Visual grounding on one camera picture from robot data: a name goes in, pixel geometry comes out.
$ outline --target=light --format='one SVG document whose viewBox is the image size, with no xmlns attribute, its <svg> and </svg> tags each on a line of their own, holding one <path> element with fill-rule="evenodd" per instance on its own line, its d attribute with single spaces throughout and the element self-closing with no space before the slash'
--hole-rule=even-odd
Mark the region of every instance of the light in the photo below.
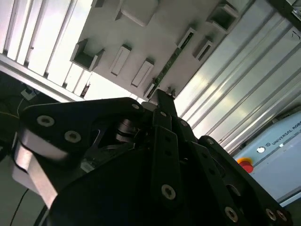
<svg viewBox="0 0 301 226">
<path fill-rule="evenodd" d="M 257 148 L 257 152 L 258 153 L 263 153 L 265 151 L 265 148 L 264 147 L 259 147 Z"/>
</svg>

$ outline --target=black cable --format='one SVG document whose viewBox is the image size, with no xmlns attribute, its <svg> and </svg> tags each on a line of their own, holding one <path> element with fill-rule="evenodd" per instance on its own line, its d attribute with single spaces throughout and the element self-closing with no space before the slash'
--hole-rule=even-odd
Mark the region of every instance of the black cable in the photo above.
<svg viewBox="0 0 301 226">
<path fill-rule="evenodd" d="M 41 212 L 39 213 L 36 221 L 34 222 L 33 226 L 39 226 L 40 225 L 41 221 L 44 218 L 44 215 L 46 214 L 46 211 L 47 211 L 47 206 L 44 206 L 43 209 L 41 210 Z"/>
<path fill-rule="evenodd" d="M 16 210 L 15 210 L 15 212 L 14 212 L 13 218 L 12 218 L 11 221 L 10 221 L 9 226 L 12 226 L 12 225 L 13 225 L 13 221 L 14 221 L 14 219 L 15 219 L 15 216 L 16 216 L 16 214 L 17 214 L 17 212 L 18 212 L 18 209 L 19 209 L 19 207 L 20 207 L 20 205 L 21 205 L 21 202 L 22 202 L 22 200 L 23 200 L 23 198 L 24 198 L 24 196 L 26 195 L 27 192 L 28 192 L 28 188 L 26 189 L 26 191 L 25 191 L 24 194 L 22 195 L 22 197 L 21 197 L 21 199 L 20 199 L 20 201 L 19 201 L 19 204 L 18 204 L 18 206 L 17 206 L 17 208 L 16 208 Z"/>
</svg>

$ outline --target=screw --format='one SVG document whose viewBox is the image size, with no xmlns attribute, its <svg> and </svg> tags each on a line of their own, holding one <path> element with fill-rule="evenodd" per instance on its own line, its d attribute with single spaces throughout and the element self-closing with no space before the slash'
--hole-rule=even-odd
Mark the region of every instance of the screw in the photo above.
<svg viewBox="0 0 301 226">
<path fill-rule="evenodd" d="M 271 220 L 276 221 L 276 216 L 270 209 L 266 209 L 265 212 Z"/>
<path fill-rule="evenodd" d="M 64 137 L 66 141 L 69 141 L 71 143 L 77 143 L 81 140 L 80 134 L 72 130 L 65 132 Z"/>
<path fill-rule="evenodd" d="M 161 192 L 169 200 L 175 199 L 175 191 L 170 185 L 162 185 Z"/>
<path fill-rule="evenodd" d="M 188 126 L 188 124 L 187 124 L 187 122 L 185 122 L 185 121 L 181 121 L 181 124 L 183 125 L 183 126 Z"/>
<path fill-rule="evenodd" d="M 132 104 L 132 107 L 135 108 L 135 109 L 139 109 L 139 106 L 136 105 L 136 104 Z"/>
<path fill-rule="evenodd" d="M 214 145 L 214 141 L 213 141 L 212 139 L 207 138 L 207 141 L 208 141 L 208 143 L 209 143 L 210 145 Z"/>
<path fill-rule="evenodd" d="M 238 222 L 238 216 L 231 207 L 227 206 L 225 208 L 225 213 L 226 213 L 227 217 L 229 217 L 229 219 L 232 220 L 234 223 Z"/>
<path fill-rule="evenodd" d="M 284 221 L 287 221 L 285 215 L 284 215 L 281 211 L 277 210 L 277 214 L 278 214 Z"/>
<path fill-rule="evenodd" d="M 48 115 L 40 115 L 37 118 L 37 122 L 39 125 L 44 126 L 44 127 L 50 127 L 55 124 L 55 120 Z"/>
</svg>

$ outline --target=emergency stop button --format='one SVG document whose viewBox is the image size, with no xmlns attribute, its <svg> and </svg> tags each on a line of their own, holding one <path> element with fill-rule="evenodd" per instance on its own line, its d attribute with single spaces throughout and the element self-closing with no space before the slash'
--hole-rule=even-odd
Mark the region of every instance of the emergency stop button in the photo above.
<svg viewBox="0 0 301 226">
<path fill-rule="evenodd" d="M 252 160 L 250 158 L 241 158 L 238 159 L 237 162 L 239 165 L 245 169 L 248 173 L 252 173 L 254 167 L 252 165 Z"/>
</svg>

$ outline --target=red button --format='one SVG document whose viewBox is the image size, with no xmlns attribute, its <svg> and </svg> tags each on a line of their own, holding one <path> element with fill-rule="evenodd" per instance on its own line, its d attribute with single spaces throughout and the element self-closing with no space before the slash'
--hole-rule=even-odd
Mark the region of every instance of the red button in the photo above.
<svg viewBox="0 0 301 226">
<path fill-rule="evenodd" d="M 252 173 L 254 167 L 252 166 L 251 163 L 249 163 L 248 161 L 242 161 L 239 164 L 241 165 L 242 168 L 245 169 L 245 171 L 247 171 L 248 173 Z"/>
</svg>

